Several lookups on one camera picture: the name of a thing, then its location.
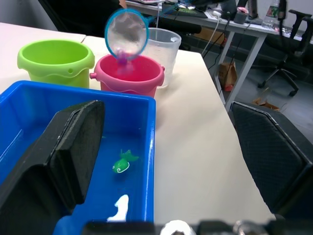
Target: translucent plastic container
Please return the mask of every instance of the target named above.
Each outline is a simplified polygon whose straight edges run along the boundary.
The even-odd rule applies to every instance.
[[[148,44],[142,54],[165,67],[165,78],[161,88],[167,87],[172,79],[180,44],[181,37],[178,34],[161,28],[149,28]]]

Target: desk leg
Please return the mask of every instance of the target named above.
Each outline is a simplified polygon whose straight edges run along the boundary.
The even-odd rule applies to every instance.
[[[252,50],[250,51],[250,53],[246,59],[246,62],[245,62],[244,66],[241,70],[239,78],[237,79],[235,86],[233,87],[233,89],[232,89],[231,93],[229,94],[229,97],[226,101],[225,109],[227,112],[229,111],[231,103],[235,100],[235,97],[238,94],[238,92],[239,92],[239,90],[240,90],[252,64],[253,64],[255,57],[259,53],[259,50],[260,50],[265,38],[266,38],[266,34],[255,39],[254,44],[252,46]]]
[[[225,59],[226,54],[228,52],[229,46],[231,44],[231,41],[233,40],[234,34],[235,34],[234,32],[230,32],[229,33],[229,36],[227,38],[227,42],[226,42],[225,47],[224,47],[224,49],[222,51],[221,57],[219,59],[219,62],[215,66],[215,70],[214,70],[214,74],[213,74],[213,77],[215,79],[216,89],[217,89],[217,92],[220,93],[220,98],[221,98],[223,104],[225,104],[225,98],[224,98],[223,92],[221,92],[222,87],[221,87],[220,80],[219,80],[219,68],[220,68],[220,64],[224,62],[224,59]]]

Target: green bucket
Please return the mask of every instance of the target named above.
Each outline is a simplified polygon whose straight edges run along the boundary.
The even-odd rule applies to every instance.
[[[89,88],[89,69],[94,55],[84,44],[68,40],[44,40],[23,46],[18,67],[30,80]]]

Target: chair wheel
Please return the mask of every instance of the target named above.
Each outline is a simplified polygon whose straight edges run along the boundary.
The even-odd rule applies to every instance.
[[[297,94],[298,91],[292,91],[289,93],[289,96],[295,96],[295,94]]]
[[[258,88],[263,88],[264,86],[265,86],[265,84],[266,84],[266,82],[264,81],[264,82],[262,82],[262,83],[259,83],[258,84]]]

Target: paper bag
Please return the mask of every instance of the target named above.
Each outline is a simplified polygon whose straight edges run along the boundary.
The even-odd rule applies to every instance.
[[[237,72],[235,62],[220,64],[219,80],[224,91],[230,92],[237,80]]]

